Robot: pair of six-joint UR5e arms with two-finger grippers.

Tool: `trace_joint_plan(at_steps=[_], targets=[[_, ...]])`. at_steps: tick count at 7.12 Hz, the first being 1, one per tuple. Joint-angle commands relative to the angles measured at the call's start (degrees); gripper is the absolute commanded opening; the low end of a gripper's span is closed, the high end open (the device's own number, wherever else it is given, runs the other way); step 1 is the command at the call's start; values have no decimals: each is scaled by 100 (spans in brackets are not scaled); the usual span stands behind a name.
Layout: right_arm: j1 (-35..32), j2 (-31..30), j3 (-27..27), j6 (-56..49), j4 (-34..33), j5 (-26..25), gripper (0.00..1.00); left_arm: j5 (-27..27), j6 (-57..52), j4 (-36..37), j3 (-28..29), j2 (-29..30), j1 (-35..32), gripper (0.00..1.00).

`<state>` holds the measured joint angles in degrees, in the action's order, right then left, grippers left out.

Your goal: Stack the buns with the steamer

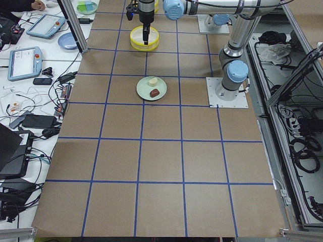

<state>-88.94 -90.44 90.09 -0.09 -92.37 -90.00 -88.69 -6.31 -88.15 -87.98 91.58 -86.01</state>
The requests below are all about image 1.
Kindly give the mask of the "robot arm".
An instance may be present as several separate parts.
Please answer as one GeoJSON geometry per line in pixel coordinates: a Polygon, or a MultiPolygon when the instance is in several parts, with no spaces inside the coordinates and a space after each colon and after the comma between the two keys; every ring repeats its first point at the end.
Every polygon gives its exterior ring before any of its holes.
{"type": "Polygon", "coordinates": [[[228,43],[219,54],[223,69],[222,82],[216,87],[217,97],[232,101],[248,76],[247,65],[239,60],[261,16],[289,1],[163,1],[167,18],[177,20],[183,15],[232,14],[237,16],[228,43]]]}

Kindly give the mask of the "person hand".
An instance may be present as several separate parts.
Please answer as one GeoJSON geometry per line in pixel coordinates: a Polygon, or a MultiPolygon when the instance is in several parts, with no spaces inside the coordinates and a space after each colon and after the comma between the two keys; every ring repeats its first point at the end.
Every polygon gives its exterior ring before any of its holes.
{"type": "Polygon", "coordinates": [[[44,11],[46,8],[46,5],[40,0],[35,0],[34,2],[31,3],[31,8],[36,11],[44,11]]]}

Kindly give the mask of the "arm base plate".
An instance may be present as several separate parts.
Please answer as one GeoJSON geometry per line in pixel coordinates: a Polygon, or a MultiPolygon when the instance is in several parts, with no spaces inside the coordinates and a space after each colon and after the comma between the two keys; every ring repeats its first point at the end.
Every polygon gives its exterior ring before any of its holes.
{"type": "Polygon", "coordinates": [[[229,18],[228,14],[197,15],[199,33],[229,35],[229,18]]]}
{"type": "Polygon", "coordinates": [[[222,86],[222,78],[207,77],[206,87],[211,108],[248,108],[243,84],[236,91],[228,91],[222,86]]]}

